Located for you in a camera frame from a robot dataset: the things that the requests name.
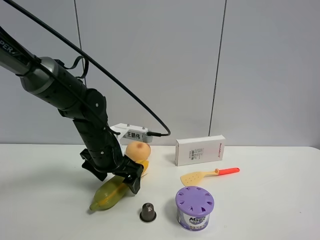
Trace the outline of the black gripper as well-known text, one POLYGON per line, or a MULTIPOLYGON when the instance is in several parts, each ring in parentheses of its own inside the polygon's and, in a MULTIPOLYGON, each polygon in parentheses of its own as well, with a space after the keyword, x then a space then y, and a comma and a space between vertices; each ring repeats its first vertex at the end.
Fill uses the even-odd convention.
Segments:
POLYGON ((104 181, 108 174, 123 177, 133 194, 137 194, 141 188, 141 177, 143 166, 134 162, 127 155, 123 154, 118 143, 107 145, 105 148, 93 151, 89 148, 80 153, 84 163, 81 167, 88 170, 100 181, 104 181))

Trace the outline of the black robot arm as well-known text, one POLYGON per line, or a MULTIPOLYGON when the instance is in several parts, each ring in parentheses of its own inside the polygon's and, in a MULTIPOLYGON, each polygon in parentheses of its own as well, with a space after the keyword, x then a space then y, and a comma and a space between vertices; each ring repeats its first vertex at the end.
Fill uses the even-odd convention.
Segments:
POLYGON ((58 61, 31 54, 4 29, 0 30, 0 65, 20 78, 26 92, 73 121, 86 146, 80 153, 82 168, 100 181, 109 173, 123 177, 132 193, 138 193, 144 167, 123 153, 119 133, 108 125, 107 100, 99 91, 87 88, 58 61))

